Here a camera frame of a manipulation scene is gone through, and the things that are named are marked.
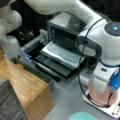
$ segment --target table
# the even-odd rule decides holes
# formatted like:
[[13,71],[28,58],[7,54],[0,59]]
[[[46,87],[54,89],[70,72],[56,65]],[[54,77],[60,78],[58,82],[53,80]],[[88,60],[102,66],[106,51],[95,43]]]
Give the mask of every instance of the table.
[[53,108],[49,85],[5,58],[0,59],[0,80],[4,77],[10,80],[29,120],[43,120]]

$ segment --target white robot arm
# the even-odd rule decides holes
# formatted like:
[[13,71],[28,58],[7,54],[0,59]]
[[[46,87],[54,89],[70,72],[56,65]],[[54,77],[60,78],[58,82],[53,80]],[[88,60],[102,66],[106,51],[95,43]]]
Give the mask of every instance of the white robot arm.
[[[90,9],[80,0],[24,0],[31,8],[40,14],[48,15],[56,12],[69,12],[87,25],[77,38],[77,45],[82,51],[82,39],[85,38],[89,28],[102,17]],[[100,61],[94,70],[94,87],[98,93],[103,93],[113,75],[118,73],[120,64],[119,36],[114,36],[107,32],[107,21],[105,19],[96,23],[87,35],[88,44],[85,47],[84,54],[97,56]]]
[[7,34],[22,24],[22,18],[16,11],[11,10],[11,2],[15,0],[0,0],[0,47],[7,58],[20,58],[26,61],[19,43],[15,37]]

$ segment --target black cable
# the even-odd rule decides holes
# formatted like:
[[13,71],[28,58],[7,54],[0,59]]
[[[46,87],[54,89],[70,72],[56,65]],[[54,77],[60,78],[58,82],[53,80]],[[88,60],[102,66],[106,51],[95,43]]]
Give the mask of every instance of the black cable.
[[82,57],[83,57],[83,53],[84,53],[84,49],[85,49],[85,47],[86,47],[86,44],[87,44],[87,36],[88,36],[88,34],[89,34],[89,32],[90,32],[90,30],[93,28],[93,26],[94,25],[96,25],[99,21],[101,21],[101,20],[103,20],[103,19],[105,19],[105,18],[101,18],[101,19],[99,19],[98,21],[96,21],[95,23],[93,23],[93,25],[88,29],[88,31],[87,31],[87,33],[86,33],[86,35],[85,35],[85,38],[83,39],[83,43],[84,43],[84,46],[83,46],[83,49],[82,49],[82,54],[80,54],[80,60],[79,60],[79,66],[78,66],[78,80],[79,80],[79,86],[80,86],[80,89],[82,90],[82,93],[84,94],[84,96],[93,104],[93,105],[95,105],[95,106],[97,106],[97,107],[101,107],[101,108],[103,108],[103,107],[108,107],[108,105],[109,105],[109,102],[110,102],[110,98],[111,98],[111,95],[109,96],[109,100],[108,100],[108,104],[106,104],[106,105],[103,105],[103,106],[100,106],[100,105],[97,105],[97,104],[95,104],[93,101],[91,101],[88,97],[87,97],[87,95],[85,94],[85,92],[84,92],[84,90],[83,90],[83,87],[82,87],[82,83],[81,83],[81,79],[80,79],[80,74],[81,74],[81,71],[80,71],[80,65],[81,65],[81,61],[82,61]]

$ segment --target wire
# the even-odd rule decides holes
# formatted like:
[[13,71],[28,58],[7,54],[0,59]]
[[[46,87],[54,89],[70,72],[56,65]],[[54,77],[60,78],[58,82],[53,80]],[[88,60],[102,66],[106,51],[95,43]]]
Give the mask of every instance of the wire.
[[101,19],[99,19],[98,21],[96,21],[95,23],[93,23],[93,25],[88,29],[88,31],[87,31],[87,33],[86,33],[86,35],[85,35],[85,38],[83,39],[83,49],[82,49],[82,54],[80,53],[80,60],[79,60],[79,66],[78,66],[78,80],[79,80],[79,86],[80,86],[80,89],[81,89],[81,91],[82,91],[82,93],[84,94],[84,96],[93,104],[93,105],[95,105],[95,106],[97,106],[97,107],[101,107],[101,108],[103,108],[103,107],[108,107],[108,105],[109,105],[109,102],[110,102],[110,98],[111,98],[111,95],[109,96],[109,100],[108,100],[108,104],[106,104],[106,105],[103,105],[103,106],[100,106],[100,105],[97,105],[97,104],[95,104],[92,100],[90,100],[89,98],[88,98],[88,96],[85,94],[85,92],[84,92],[84,90],[83,90],[83,87],[82,87],[82,83],[81,83],[81,79],[80,79],[80,74],[81,74],[81,71],[80,71],[80,69],[81,69],[81,61],[82,61],[82,58],[83,58],[83,53],[84,53],[84,50],[85,50],[85,47],[86,47],[86,44],[87,44],[87,36],[88,36],[88,34],[89,34],[89,32],[90,32],[90,30],[93,28],[93,26],[94,25],[96,25],[99,21],[102,21],[103,19],[105,19],[105,18],[101,18]]

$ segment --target gray table surface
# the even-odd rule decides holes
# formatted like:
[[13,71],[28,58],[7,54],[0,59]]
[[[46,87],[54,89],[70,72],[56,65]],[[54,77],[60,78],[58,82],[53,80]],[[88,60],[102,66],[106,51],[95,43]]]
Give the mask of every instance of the gray table surface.
[[117,120],[83,101],[77,76],[60,83],[55,82],[52,95],[55,106],[44,120],[68,120],[77,112],[87,112],[96,120]]

